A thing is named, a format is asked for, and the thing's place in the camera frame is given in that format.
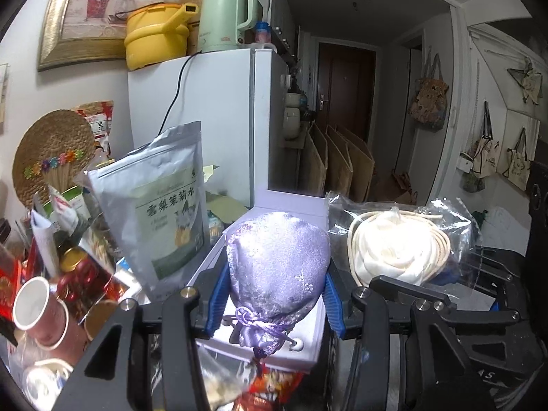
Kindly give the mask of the yellow rice cooker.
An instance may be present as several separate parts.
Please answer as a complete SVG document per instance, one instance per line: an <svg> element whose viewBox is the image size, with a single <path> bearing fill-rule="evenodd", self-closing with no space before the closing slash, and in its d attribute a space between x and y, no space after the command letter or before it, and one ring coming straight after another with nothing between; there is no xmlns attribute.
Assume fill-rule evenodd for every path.
<svg viewBox="0 0 548 411"><path fill-rule="evenodd" d="M199 14L193 3L157 3L132 11L124 47L130 71L187 55L189 21Z"/></svg>

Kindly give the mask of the purple silk drawstring pouch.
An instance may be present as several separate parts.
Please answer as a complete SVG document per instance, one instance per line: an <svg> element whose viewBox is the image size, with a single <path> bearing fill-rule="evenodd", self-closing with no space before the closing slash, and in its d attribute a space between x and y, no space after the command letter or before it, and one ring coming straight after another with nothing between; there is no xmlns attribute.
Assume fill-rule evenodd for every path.
<svg viewBox="0 0 548 411"><path fill-rule="evenodd" d="M278 352L295 325L315 307L331 262L330 238L317 225L286 212L248 220L227 239L231 316L240 346L257 359Z"/></svg>

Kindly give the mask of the lavender gift box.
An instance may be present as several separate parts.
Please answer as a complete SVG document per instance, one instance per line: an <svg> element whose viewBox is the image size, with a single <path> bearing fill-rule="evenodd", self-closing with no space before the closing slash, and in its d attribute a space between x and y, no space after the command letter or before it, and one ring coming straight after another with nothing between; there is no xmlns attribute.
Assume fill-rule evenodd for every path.
<svg viewBox="0 0 548 411"><path fill-rule="evenodd" d="M266 191L230 225L202 264L227 258L224 308L197 343L227 357L310 372L325 325L321 293L331 259L323 198Z"/></svg>

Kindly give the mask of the gold framed flower picture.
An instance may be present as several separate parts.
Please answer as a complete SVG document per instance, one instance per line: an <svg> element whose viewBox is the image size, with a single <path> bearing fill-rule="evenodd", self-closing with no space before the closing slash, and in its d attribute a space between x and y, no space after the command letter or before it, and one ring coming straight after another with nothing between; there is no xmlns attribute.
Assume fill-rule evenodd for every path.
<svg viewBox="0 0 548 411"><path fill-rule="evenodd" d="M49 0L37 70L125 58L125 18L135 0Z"/></svg>

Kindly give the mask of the woven straw round mat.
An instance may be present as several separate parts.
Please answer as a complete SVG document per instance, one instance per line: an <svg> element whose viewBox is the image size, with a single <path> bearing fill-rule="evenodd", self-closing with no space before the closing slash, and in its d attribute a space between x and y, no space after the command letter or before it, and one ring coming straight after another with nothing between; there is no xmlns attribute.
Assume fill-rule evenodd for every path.
<svg viewBox="0 0 548 411"><path fill-rule="evenodd" d="M47 200L49 187L65 191L95 152L95 136L81 114L54 110L42 116L15 152L12 180L18 200L30 208L34 195Z"/></svg>

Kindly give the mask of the pink paper cup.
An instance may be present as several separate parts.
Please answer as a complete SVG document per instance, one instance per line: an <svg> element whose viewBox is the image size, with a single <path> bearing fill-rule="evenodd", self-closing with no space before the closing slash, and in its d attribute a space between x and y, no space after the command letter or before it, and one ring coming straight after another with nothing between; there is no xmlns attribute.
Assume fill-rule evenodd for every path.
<svg viewBox="0 0 548 411"><path fill-rule="evenodd" d="M71 316L66 303L51 293L44 277L33 277L21 287L12 316L16 327L27 332L46 351L85 350L85 331Z"/></svg>

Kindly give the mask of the brown paper bags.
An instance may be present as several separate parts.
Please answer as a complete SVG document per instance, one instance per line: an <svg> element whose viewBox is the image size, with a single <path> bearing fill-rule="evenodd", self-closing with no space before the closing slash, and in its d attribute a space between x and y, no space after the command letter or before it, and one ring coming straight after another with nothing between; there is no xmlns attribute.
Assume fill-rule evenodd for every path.
<svg viewBox="0 0 548 411"><path fill-rule="evenodd" d="M296 190L323 197L334 191L355 202L368 199L374 159L367 144L346 127L305 123L304 143L298 158Z"/></svg>

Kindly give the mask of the patterned tote bag hanging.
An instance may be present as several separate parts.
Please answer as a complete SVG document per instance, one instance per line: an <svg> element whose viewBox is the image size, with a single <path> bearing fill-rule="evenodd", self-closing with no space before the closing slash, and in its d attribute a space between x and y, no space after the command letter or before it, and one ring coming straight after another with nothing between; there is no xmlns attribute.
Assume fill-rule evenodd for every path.
<svg viewBox="0 0 548 411"><path fill-rule="evenodd" d="M408 109L411 119L424 129L440 131L446 120L449 88L443 79L439 53L432 57L431 50L428 50L424 76Z"/></svg>

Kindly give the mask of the silver pear tea pouch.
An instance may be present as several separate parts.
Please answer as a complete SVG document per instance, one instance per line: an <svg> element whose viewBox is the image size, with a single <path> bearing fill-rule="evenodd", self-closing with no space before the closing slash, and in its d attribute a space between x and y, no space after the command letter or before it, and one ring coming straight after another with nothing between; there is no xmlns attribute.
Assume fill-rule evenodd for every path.
<svg viewBox="0 0 548 411"><path fill-rule="evenodd" d="M171 127L88 179L147 297L185 287L210 250L201 124Z"/></svg>

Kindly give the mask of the white flower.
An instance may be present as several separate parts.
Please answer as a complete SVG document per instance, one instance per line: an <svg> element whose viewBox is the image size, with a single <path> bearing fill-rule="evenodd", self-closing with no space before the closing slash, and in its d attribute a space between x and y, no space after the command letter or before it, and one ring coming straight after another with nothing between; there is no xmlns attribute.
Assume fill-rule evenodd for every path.
<svg viewBox="0 0 548 411"><path fill-rule="evenodd" d="M376 276L417 287L478 282L473 254L482 250L481 233L460 199L358 203L331 191L325 200L332 260L352 285L367 287Z"/></svg>

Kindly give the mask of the white refrigerator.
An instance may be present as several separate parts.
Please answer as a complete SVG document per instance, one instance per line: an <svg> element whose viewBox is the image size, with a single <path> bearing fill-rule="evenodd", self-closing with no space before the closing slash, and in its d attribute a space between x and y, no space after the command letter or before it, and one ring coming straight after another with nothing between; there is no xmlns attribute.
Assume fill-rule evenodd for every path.
<svg viewBox="0 0 548 411"><path fill-rule="evenodd" d="M169 60L128 74L135 147L178 124L201 123L210 192L251 207L275 186L289 70L273 50L233 49Z"/></svg>

